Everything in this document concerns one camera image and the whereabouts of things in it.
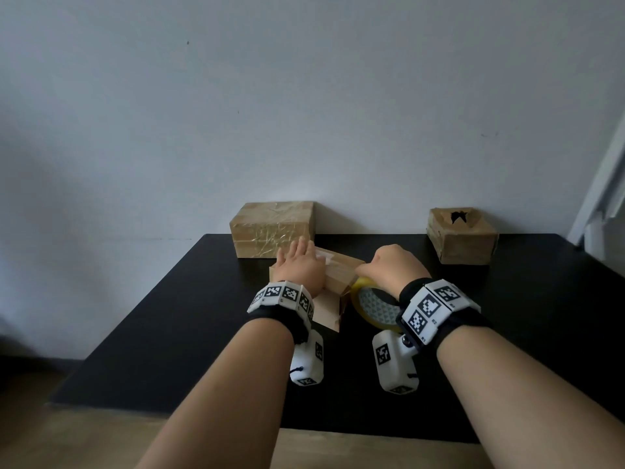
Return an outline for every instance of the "black wrist strap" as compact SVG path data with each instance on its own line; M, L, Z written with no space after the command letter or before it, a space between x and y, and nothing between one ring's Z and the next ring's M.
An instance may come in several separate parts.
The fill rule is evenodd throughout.
M404 332L409 331L400 322L401 315L410 304L410 300L412 299L412 297L417 294L417 291L419 291L427 283L433 283L434 281L436 280L433 278L416 279L408 283L399 294L399 308L401 309L401 313L397 316L397 324L402 328ZM428 344L427 346L424 346L423 344L418 342L418 339L410 340L415 340L415 342L420 345L422 351L427 350L428 353L431 351L434 355L436 355L436 350L441 345L441 342L443 342L443 340L447 336L449 336L460 326L477 326L491 329L493 328L491 322L484 316L482 316L477 309L473 309L472 307L466 307L464 309L451 313L451 315L445 320L445 322L439 326L438 331L432 339L432 342L430 342L430 344Z
M248 314L247 322L258 318L268 318L283 323L293 335L293 342L295 342L296 345L308 340L308 330L304 322L301 317L291 309L280 305L261 306Z

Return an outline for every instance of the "yellow tape roll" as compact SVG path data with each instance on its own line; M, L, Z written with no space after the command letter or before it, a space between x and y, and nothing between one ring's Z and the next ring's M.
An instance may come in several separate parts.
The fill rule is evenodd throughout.
M373 291L381 289L372 279L361 276L351 288L352 305L358 314L372 326L401 333L402 331L395 324L395 318L399 314L399 306L391 305L380 299L378 296L380 292Z

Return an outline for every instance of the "brown cardboard box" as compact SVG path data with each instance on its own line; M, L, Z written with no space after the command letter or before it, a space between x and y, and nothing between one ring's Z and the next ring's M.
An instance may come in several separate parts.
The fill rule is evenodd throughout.
M442 264L487 265L499 234L473 207L431 209L427 236Z
M275 258L303 235L314 239L314 202L247 203L230 221L238 258Z
M349 300L349 290L357 279L354 269L364 263L363 260L332 252L317 247L317 256L326 258L326 282L324 290L313 299L316 323L339 332L340 315L343 314ZM270 281L276 264L270 266Z

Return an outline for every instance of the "person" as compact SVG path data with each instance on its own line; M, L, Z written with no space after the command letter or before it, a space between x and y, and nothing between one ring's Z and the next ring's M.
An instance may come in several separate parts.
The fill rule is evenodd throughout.
M315 297L324 267L314 243L301 237L286 254L278 252L274 280L302 284ZM396 299L406 284L430 276L398 245L379 248L356 272ZM248 321L137 468L269 467L293 349L293 336L281 322ZM442 340L436 358L496 468L625 466L625 426L492 329L458 327ZM253 389L241 385L243 375Z

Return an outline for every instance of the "person's left hand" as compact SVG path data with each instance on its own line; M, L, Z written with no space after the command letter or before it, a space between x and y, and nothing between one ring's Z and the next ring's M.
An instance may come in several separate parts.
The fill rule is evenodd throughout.
M315 255L314 242L303 236L293 240L289 251L277 251L273 281L303 284L313 298L323 289L326 280L326 259Z

